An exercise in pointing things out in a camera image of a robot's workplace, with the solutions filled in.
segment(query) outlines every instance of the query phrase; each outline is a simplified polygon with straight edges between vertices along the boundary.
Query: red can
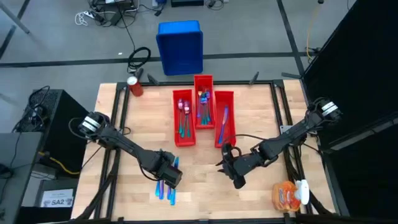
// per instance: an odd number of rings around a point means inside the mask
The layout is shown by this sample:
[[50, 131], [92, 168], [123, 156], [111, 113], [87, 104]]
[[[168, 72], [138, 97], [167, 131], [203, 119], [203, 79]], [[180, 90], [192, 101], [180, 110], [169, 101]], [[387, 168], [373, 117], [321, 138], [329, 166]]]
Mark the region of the red can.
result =
[[137, 77], [129, 77], [127, 79], [127, 85], [129, 85], [129, 89], [134, 96], [141, 96], [144, 93]]

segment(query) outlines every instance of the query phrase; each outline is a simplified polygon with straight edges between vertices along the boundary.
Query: gray floor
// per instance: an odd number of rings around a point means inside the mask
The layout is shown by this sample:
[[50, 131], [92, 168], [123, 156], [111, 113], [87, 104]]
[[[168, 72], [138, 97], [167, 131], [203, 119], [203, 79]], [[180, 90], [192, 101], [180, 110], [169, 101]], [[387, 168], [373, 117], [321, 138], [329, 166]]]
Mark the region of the gray floor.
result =
[[[0, 0], [15, 14], [24, 0]], [[298, 51], [304, 52], [307, 29], [316, 0], [282, 0]], [[150, 0], [141, 0], [150, 6]], [[126, 58], [132, 44], [126, 30], [77, 26], [75, 14], [88, 10], [85, 0], [30, 0], [22, 22], [30, 29], [27, 35], [16, 29], [0, 63], [50, 62]], [[325, 1], [312, 27], [310, 46], [321, 47], [347, 13], [346, 0]], [[152, 12], [137, 15], [129, 27], [138, 47], [146, 46], [159, 56], [155, 35], [160, 22], [198, 20], [203, 31], [204, 54], [291, 52], [284, 23], [276, 0], [230, 0], [220, 11], [206, 7], [171, 8], [156, 17]], [[0, 11], [0, 43], [12, 22]], [[301, 57], [304, 68], [307, 58]], [[160, 62], [144, 65], [160, 81], [192, 80], [191, 75], [167, 77]], [[215, 80], [250, 80], [282, 78], [281, 72], [298, 74], [293, 57], [232, 58], [205, 60], [203, 73]], [[71, 94], [87, 110], [93, 110], [100, 83], [123, 82], [128, 77], [126, 64], [73, 65], [59, 67], [0, 68], [0, 132], [9, 132], [21, 117], [27, 97], [34, 88], [50, 85]]]

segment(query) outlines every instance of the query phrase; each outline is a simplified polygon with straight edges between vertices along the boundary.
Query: table leg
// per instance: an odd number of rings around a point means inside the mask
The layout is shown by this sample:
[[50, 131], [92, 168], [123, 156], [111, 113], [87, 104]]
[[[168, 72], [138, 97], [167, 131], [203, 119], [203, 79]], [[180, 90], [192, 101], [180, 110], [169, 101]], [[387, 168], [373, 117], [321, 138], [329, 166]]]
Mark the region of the table leg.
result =
[[7, 16], [10, 17], [10, 19], [12, 19], [12, 21], [14, 21], [14, 23], [17, 24], [17, 26], [19, 26], [19, 28], [21, 28], [25, 33], [30, 33], [29, 29], [22, 24], [22, 22], [2, 3], [2, 1], [0, 1], [0, 9], [3, 10]]

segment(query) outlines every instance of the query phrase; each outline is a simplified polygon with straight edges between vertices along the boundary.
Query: blue bin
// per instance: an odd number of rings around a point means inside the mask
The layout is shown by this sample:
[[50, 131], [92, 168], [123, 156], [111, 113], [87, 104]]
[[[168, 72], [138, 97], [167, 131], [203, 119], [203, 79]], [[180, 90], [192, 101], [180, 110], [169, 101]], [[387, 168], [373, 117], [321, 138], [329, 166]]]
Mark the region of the blue bin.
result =
[[203, 33], [198, 21], [162, 22], [156, 41], [166, 75], [203, 71]]

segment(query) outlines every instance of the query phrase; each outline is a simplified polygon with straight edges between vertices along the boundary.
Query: wooden table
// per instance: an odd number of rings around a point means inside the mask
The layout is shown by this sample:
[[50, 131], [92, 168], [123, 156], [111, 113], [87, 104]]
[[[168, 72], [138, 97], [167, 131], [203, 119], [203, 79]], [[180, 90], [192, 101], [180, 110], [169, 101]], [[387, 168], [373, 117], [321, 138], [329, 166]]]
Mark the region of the wooden table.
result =
[[[284, 81], [294, 123], [303, 119], [306, 104], [299, 81]], [[95, 110], [111, 116], [116, 84], [101, 84]], [[214, 130], [196, 130], [197, 143], [192, 147], [174, 144], [172, 90], [193, 89], [193, 86], [145, 87], [141, 97], [130, 97], [126, 126], [127, 135], [143, 148], [170, 151], [180, 156], [179, 169], [183, 172], [177, 187], [176, 206], [155, 196], [155, 182], [140, 172], [137, 160], [124, 151], [121, 154], [116, 186], [113, 220], [196, 220], [221, 218], [275, 218], [282, 217], [271, 202], [272, 186], [287, 180], [283, 155], [269, 167], [257, 168], [245, 176], [247, 184], [236, 190], [232, 181], [217, 172], [221, 160], [220, 149], [214, 148]], [[279, 135], [269, 85], [216, 85], [215, 90], [233, 90], [235, 125], [237, 133], [253, 134], [263, 138]], [[278, 97], [283, 113], [281, 97]], [[257, 139], [237, 138], [236, 145], [243, 153], [258, 143]], [[307, 144], [316, 147], [314, 139]], [[98, 148], [90, 143], [85, 160]], [[92, 158], [81, 173], [73, 206], [72, 218], [79, 216], [95, 195], [100, 182], [104, 151]], [[334, 211], [320, 156], [302, 146], [302, 164], [312, 192], [330, 211]], [[105, 193], [103, 216], [108, 193]]]

